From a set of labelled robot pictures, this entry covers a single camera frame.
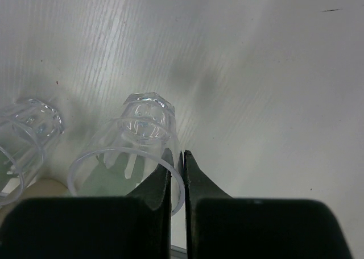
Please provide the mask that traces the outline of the clear faceted glass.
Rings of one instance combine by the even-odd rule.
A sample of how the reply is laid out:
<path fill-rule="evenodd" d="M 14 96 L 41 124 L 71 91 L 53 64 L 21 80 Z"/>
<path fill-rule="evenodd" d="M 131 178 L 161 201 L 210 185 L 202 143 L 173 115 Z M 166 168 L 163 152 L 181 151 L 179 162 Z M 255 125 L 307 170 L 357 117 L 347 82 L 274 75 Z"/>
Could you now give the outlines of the clear faceted glass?
<path fill-rule="evenodd" d="M 106 166 L 111 166 L 119 153 L 137 154 L 145 158 L 143 180 L 137 187 L 158 168 L 169 173 L 171 214 L 175 215 L 185 199 L 175 108 L 157 93 L 135 93 L 127 97 L 121 109 L 121 116 L 102 125 L 72 162 L 67 176 L 69 193 L 81 197 L 77 192 L 97 166 L 97 155 L 103 153 Z"/>
<path fill-rule="evenodd" d="M 38 99 L 1 109 L 1 206 L 19 199 L 63 132 L 57 109 Z"/>

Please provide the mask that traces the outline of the tall green plastic cup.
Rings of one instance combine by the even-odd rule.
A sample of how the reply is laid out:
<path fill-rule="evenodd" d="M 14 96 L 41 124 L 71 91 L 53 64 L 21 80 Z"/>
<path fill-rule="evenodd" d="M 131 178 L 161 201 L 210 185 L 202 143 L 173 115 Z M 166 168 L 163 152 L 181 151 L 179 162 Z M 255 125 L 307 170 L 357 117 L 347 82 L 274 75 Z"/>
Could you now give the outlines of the tall green plastic cup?
<path fill-rule="evenodd" d="M 96 160 L 97 166 L 77 192 L 81 197 L 125 196 L 143 180 L 145 158 L 142 156 L 119 153 L 111 166 L 106 166 L 103 153 Z"/>

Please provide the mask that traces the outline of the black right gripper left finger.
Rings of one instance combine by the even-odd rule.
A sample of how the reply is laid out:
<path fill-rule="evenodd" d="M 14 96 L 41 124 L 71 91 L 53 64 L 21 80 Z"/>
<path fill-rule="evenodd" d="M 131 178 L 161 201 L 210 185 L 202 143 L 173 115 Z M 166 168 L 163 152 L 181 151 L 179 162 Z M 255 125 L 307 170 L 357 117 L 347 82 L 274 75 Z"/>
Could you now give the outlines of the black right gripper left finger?
<path fill-rule="evenodd" d="M 1 225 L 2 258 L 169 258 L 171 174 L 125 197 L 31 198 Z"/>

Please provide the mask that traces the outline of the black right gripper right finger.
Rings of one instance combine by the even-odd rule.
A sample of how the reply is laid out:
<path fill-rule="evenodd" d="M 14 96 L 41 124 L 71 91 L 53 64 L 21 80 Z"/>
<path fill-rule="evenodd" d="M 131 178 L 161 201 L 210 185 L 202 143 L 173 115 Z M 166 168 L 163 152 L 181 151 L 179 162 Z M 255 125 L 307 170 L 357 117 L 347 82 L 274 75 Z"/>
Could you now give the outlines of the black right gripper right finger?
<path fill-rule="evenodd" d="M 310 199 L 233 198 L 184 153 L 189 258 L 351 258 L 330 208 Z"/>

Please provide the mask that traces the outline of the beige plastic cup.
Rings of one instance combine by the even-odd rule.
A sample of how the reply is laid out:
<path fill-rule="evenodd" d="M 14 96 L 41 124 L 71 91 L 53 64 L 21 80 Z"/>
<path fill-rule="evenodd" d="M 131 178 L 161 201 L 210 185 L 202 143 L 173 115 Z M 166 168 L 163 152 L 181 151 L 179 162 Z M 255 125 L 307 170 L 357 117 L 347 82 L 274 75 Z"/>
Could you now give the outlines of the beige plastic cup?
<path fill-rule="evenodd" d="M 42 178 L 25 189 L 24 198 L 59 197 L 68 191 L 67 187 L 54 179 Z"/>

